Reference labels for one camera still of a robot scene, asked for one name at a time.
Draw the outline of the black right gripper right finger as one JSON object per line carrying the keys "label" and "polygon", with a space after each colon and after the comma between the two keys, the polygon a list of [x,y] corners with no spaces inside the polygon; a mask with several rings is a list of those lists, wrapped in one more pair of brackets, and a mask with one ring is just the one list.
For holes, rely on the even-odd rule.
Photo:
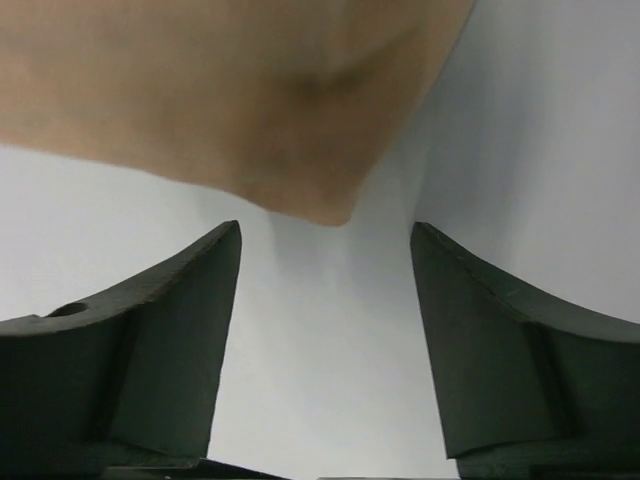
{"label": "black right gripper right finger", "polygon": [[635,479],[639,328],[426,223],[411,254],[447,456],[464,479]]}

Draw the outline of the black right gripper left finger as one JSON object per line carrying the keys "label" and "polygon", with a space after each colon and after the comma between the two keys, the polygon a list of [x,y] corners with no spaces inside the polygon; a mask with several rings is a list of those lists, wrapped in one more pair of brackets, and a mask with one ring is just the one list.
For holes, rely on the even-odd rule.
{"label": "black right gripper left finger", "polygon": [[207,452],[237,222],[47,316],[1,325],[5,470],[188,468]]}

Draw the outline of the beige t shirt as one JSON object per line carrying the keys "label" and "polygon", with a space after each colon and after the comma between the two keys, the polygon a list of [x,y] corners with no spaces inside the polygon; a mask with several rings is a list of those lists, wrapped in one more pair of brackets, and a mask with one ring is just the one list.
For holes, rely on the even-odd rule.
{"label": "beige t shirt", "polygon": [[346,223],[468,1],[5,1],[1,140]]}

